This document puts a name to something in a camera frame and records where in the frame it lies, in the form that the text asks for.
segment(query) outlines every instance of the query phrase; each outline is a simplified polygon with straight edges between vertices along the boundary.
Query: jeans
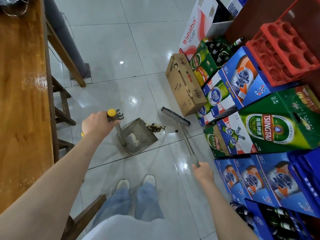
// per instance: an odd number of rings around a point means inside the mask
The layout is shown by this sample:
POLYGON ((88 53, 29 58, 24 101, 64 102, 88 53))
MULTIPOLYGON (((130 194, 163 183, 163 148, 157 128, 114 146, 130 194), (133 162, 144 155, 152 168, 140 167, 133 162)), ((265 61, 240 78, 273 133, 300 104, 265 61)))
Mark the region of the jeans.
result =
MULTIPOLYGON (((120 188, 108 198, 97 212, 90 230, 102 221, 114 215, 127 215, 131 204, 131 196, 127 188, 120 188)), ((154 219, 164 219, 160 209, 158 196, 154 186, 145 182, 137 193, 135 216, 137 220, 151 222, 154 219)))

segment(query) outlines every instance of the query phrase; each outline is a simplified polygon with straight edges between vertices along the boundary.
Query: hand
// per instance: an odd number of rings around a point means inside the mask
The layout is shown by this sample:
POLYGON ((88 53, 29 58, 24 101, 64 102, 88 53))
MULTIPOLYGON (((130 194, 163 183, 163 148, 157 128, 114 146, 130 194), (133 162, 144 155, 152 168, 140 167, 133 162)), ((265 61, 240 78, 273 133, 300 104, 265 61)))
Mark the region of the hand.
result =
POLYGON ((82 132, 84 135, 94 133, 104 139, 118 124, 120 124, 120 120, 115 120, 109 123, 107 119, 107 112, 100 111, 98 113, 92 113, 82 122, 82 132))
POLYGON ((192 165, 193 168, 193 174, 195 178, 200 182, 206 182, 206 181, 214 181, 214 173, 212 172, 209 163, 199 161, 200 167, 197 167, 196 165, 192 165))

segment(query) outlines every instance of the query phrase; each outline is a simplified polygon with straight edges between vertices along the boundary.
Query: foot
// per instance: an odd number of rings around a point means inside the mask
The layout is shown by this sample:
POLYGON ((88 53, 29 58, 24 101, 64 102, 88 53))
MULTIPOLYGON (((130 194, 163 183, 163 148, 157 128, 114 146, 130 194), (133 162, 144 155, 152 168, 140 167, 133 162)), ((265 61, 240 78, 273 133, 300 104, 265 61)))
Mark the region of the foot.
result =
POLYGON ((145 182, 148 182, 148 183, 152 184, 154 187, 156 186, 156 179, 152 175, 147 175, 143 180, 143 184, 145 182))
POLYGON ((115 190, 122 189, 122 188, 126 188, 126 189, 130 190, 129 180, 127 180, 127 179, 120 180, 119 183, 117 184, 117 187, 115 190))

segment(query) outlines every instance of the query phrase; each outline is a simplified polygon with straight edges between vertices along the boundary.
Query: debris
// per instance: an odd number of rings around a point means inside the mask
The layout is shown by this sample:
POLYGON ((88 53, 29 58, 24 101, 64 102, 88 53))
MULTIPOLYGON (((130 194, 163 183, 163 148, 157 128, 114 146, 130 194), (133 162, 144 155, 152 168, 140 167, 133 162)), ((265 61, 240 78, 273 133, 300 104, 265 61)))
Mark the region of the debris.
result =
POLYGON ((151 130, 151 132, 153 133, 157 133, 157 132, 160 132, 160 131, 164 131, 165 130, 165 126, 162 126, 160 124, 157 124, 157 123, 152 123, 151 125, 147 122, 146 123, 146 127, 149 128, 149 130, 151 130))
POLYGON ((128 138, 130 138, 130 140, 132 141, 132 144, 137 147, 138 145, 140 145, 140 141, 137 140, 136 136, 134 135, 134 133, 131 133, 130 135, 128 135, 128 138))

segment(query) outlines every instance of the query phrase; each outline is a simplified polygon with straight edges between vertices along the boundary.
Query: yellow knob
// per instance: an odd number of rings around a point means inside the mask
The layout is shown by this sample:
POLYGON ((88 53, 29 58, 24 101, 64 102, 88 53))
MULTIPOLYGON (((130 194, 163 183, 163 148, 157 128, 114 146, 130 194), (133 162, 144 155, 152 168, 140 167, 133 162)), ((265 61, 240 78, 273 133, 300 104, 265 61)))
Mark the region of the yellow knob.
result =
POLYGON ((117 114, 116 110, 111 108, 107 111, 107 115, 109 115, 110 117, 113 117, 117 114))

